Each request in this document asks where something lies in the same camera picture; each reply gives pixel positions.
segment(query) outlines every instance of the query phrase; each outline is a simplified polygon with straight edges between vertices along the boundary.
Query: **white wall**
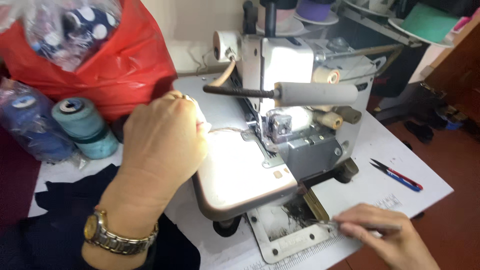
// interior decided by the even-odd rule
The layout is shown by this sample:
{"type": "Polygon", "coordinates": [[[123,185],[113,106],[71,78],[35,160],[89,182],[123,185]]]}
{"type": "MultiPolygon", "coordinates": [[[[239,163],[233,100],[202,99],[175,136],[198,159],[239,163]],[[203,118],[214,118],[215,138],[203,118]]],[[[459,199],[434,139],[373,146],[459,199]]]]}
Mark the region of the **white wall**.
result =
{"type": "MultiPolygon", "coordinates": [[[[245,0],[142,0],[156,19],[178,73],[195,72],[215,30],[241,30],[245,0]]],[[[207,64],[218,65],[212,52],[207,64]]]]}

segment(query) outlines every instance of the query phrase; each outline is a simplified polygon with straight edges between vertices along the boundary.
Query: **floor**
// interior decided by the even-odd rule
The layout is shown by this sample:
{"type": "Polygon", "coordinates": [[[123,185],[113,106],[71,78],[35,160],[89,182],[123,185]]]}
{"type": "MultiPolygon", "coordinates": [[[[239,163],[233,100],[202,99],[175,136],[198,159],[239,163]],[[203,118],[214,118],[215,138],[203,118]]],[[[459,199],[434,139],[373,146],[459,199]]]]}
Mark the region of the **floor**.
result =
{"type": "MultiPolygon", "coordinates": [[[[434,131],[432,142],[424,145],[400,122],[387,128],[408,141],[413,152],[455,190],[413,221],[438,265],[443,270],[480,270],[480,143],[456,130],[434,131]]],[[[365,269],[389,268],[368,247],[331,268],[365,269]]]]}

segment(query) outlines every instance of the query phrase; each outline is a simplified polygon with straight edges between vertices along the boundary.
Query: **blue thread spool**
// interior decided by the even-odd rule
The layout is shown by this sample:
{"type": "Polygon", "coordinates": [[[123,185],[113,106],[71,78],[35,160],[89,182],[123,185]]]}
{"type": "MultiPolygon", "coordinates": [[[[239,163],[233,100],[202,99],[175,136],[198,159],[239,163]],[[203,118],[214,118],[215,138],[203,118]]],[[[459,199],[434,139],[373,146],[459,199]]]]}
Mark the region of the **blue thread spool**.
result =
{"type": "Polygon", "coordinates": [[[64,99],[55,104],[52,116],[87,157],[99,160],[117,151],[118,140],[90,100],[64,99]]]}
{"type": "Polygon", "coordinates": [[[68,158],[75,146],[51,117],[52,103],[43,95],[17,93],[1,106],[1,122],[37,160],[57,162],[68,158]]]}

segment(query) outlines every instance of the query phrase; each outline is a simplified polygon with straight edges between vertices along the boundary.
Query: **thread snips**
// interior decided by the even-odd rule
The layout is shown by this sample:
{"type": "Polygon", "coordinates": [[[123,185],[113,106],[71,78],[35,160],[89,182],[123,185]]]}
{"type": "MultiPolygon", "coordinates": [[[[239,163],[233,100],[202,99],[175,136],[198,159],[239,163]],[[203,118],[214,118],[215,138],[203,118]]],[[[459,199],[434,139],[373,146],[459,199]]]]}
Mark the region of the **thread snips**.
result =
{"type": "Polygon", "coordinates": [[[404,186],[408,187],[409,189],[413,190],[413,191],[416,191],[416,192],[419,192],[420,190],[423,190],[423,186],[421,186],[419,183],[411,180],[410,178],[404,176],[404,175],[401,175],[400,173],[394,171],[392,168],[389,168],[388,166],[374,160],[374,159],[371,159],[373,160],[373,162],[375,162],[376,164],[373,164],[370,162],[371,165],[373,165],[375,168],[381,170],[382,172],[384,172],[386,175],[390,176],[391,178],[397,180],[398,182],[402,183],[404,186]]]}

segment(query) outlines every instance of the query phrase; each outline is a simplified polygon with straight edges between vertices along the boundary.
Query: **measuring tape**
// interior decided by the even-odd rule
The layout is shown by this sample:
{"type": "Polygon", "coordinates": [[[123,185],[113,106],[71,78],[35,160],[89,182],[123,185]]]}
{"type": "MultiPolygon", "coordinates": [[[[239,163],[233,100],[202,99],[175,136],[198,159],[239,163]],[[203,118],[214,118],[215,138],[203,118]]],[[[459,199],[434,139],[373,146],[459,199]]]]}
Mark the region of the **measuring tape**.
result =
{"type": "MultiPolygon", "coordinates": [[[[385,198],[375,202],[374,205],[382,209],[388,209],[390,211],[393,211],[398,207],[402,206],[402,203],[395,197],[395,195],[390,194],[385,198]]],[[[337,230],[331,231],[330,235],[331,237],[328,240],[325,240],[321,243],[318,243],[314,246],[304,249],[299,253],[296,253],[290,257],[287,257],[275,264],[267,264],[263,260],[258,260],[253,264],[250,264],[248,266],[245,266],[239,269],[241,270],[288,270],[294,267],[295,265],[298,265],[299,263],[305,261],[306,259],[312,257],[313,255],[320,253],[322,250],[325,250],[346,238],[343,234],[341,234],[337,230]]]]}

